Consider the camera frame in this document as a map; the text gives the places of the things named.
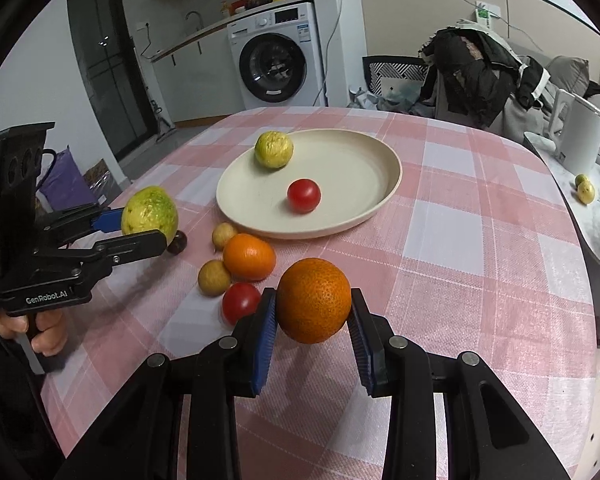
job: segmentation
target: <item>side table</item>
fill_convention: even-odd
[[[595,164],[587,175],[596,188],[596,199],[587,206],[576,196],[574,175],[554,158],[555,145],[552,140],[525,132],[523,146],[542,159],[560,189],[587,266],[594,312],[600,318],[600,165]]]

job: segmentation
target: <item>orange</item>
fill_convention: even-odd
[[[273,272],[276,253],[265,241],[241,233],[226,243],[222,260],[224,266],[236,278],[259,282]]]
[[[331,262],[306,258],[280,278],[276,317],[280,328],[299,343],[321,343],[342,328],[351,310],[351,287]]]

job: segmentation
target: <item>washing machine door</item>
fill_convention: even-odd
[[[247,42],[239,67],[242,81],[253,95],[267,103],[281,103],[302,86],[306,59],[297,43],[269,33]]]

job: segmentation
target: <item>washing machine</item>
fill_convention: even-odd
[[[326,104],[311,2],[258,12],[227,29],[247,110]]]

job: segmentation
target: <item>white kettle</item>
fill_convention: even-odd
[[[569,112],[557,135],[555,120],[563,105],[568,106]],[[548,135],[555,142],[555,157],[565,169],[574,175],[589,173],[600,150],[600,108],[582,97],[558,90]]]

